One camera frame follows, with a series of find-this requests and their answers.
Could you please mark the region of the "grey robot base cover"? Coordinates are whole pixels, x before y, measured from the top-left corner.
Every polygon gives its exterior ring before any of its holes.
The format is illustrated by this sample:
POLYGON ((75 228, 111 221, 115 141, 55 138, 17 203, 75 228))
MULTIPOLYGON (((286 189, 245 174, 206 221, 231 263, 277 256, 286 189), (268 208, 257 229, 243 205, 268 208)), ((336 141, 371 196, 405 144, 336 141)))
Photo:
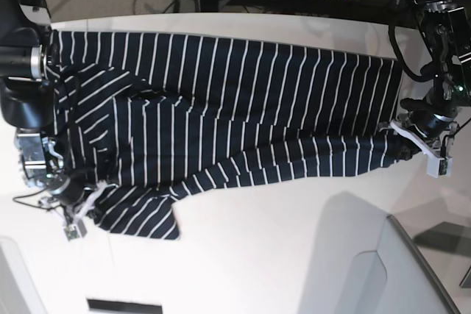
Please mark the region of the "grey robot base cover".
POLYGON ((391 214, 351 193, 332 196, 316 225, 298 313, 458 313, 391 214))
POLYGON ((1 313, 47 313, 17 243, 1 236, 1 313))

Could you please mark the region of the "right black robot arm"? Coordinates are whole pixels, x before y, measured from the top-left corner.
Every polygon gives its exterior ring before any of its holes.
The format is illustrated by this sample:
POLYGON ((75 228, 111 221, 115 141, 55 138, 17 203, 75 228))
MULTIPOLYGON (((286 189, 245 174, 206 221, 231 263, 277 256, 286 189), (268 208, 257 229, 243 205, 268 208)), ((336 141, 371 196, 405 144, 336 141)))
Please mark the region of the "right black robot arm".
POLYGON ((108 118, 86 124, 79 115, 69 85, 82 75, 62 78, 58 51, 44 0, 1 0, 1 116, 15 128, 18 175, 40 195, 39 209, 62 209, 68 238, 83 234, 87 217, 112 231, 108 118))

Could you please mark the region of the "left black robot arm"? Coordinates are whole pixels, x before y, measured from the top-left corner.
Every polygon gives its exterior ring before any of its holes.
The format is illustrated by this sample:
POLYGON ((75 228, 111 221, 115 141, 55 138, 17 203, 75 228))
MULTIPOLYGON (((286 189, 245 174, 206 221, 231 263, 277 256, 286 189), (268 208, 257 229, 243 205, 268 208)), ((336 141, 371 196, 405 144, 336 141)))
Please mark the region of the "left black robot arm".
POLYGON ((404 1, 431 60, 419 74, 408 67, 396 39, 397 19, 389 24, 389 41, 403 72, 432 87, 422 99, 401 99, 404 111, 388 128, 408 140, 411 152, 427 156, 429 176, 449 176, 450 149, 463 128, 456 122, 458 110, 470 105, 470 23, 460 0, 404 1))

